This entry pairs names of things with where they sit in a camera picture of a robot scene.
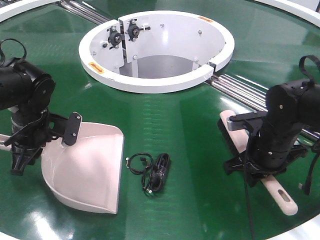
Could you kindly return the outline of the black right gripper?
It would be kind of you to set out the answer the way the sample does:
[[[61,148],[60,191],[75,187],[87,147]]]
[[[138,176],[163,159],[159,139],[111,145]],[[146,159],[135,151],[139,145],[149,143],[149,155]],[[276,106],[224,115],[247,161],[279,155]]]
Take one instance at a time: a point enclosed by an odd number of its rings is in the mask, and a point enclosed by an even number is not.
[[[285,152],[267,151],[262,152],[261,148],[253,151],[243,151],[236,157],[223,164],[227,175],[233,172],[243,172],[246,182],[250,187],[254,187],[258,181],[270,176],[279,175],[286,172],[287,167],[298,158],[304,158],[308,154],[308,149],[301,144],[293,145]]]

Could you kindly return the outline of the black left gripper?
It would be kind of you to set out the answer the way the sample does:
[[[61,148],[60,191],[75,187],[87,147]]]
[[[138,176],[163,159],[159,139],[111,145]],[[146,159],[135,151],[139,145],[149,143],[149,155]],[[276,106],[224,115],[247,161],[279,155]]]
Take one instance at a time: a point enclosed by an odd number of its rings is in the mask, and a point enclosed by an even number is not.
[[[12,153],[11,174],[22,176],[27,165],[34,165],[43,148],[57,138],[72,146],[78,139],[82,116],[72,112],[69,118],[52,113],[48,108],[34,113],[18,110],[11,114],[12,135],[4,142]]]

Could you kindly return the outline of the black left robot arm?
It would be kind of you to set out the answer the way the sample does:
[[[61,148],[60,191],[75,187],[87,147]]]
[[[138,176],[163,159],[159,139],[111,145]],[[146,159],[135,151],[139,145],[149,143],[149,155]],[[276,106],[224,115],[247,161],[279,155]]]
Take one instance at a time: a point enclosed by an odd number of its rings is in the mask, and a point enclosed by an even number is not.
[[[0,108],[11,111],[12,135],[3,141],[12,153],[11,173],[22,176],[34,165],[47,143],[58,138],[67,146],[76,143],[82,116],[64,117],[49,111],[56,83],[52,76],[22,57],[6,59],[0,53]]]

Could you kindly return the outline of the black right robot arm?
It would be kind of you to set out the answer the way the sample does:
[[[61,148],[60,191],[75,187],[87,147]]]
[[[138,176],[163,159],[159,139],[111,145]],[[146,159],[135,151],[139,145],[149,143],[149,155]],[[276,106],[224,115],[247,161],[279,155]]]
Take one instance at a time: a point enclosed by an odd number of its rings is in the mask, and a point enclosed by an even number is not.
[[[308,154],[308,148],[295,142],[304,127],[320,128],[320,85],[305,69],[310,59],[318,67],[315,55],[305,55],[299,60],[299,70],[307,78],[271,87],[265,97],[266,111],[232,115],[227,118],[231,131],[249,133],[246,149],[224,162],[227,175],[243,172],[245,180],[253,187],[257,181],[286,172],[287,167]]]

